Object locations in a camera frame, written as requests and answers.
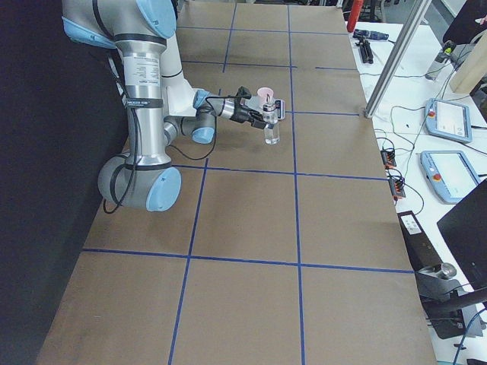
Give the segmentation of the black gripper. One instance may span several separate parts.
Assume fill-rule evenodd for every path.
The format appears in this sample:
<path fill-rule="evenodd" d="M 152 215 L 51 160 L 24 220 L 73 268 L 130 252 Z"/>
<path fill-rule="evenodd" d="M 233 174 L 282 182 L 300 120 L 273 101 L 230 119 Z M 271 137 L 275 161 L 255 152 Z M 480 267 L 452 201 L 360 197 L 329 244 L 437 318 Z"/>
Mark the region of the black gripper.
<path fill-rule="evenodd" d="M 234 105 L 234 112 L 230 120 L 239 123 L 249 122 L 252 127 L 257 129 L 264 129 L 266 127 L 262 113 L 240 104 Z"/>

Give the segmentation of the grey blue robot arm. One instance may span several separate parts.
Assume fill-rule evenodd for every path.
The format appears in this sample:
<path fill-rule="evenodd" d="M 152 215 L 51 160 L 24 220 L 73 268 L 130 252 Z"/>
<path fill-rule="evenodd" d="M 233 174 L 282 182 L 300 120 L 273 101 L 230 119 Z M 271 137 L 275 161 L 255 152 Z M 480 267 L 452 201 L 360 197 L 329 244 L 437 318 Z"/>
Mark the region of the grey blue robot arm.
<path fill-rule="evenodd" d="M 103 198 L 116 207 L 166 211 L 180 194 L 182 177 L 167 147 L 183 135 L 199 144 L 216 137 L 223 117 L 264 129 L 260 109 L 248 107 L 250 92 L 220 97 L 191 87 L 177 44 L 175 1 L 65 1 L 66 35 L 79 43 L 116 52 L 123 75 L 129 150 L 109 159 L 98 176 Z"/>

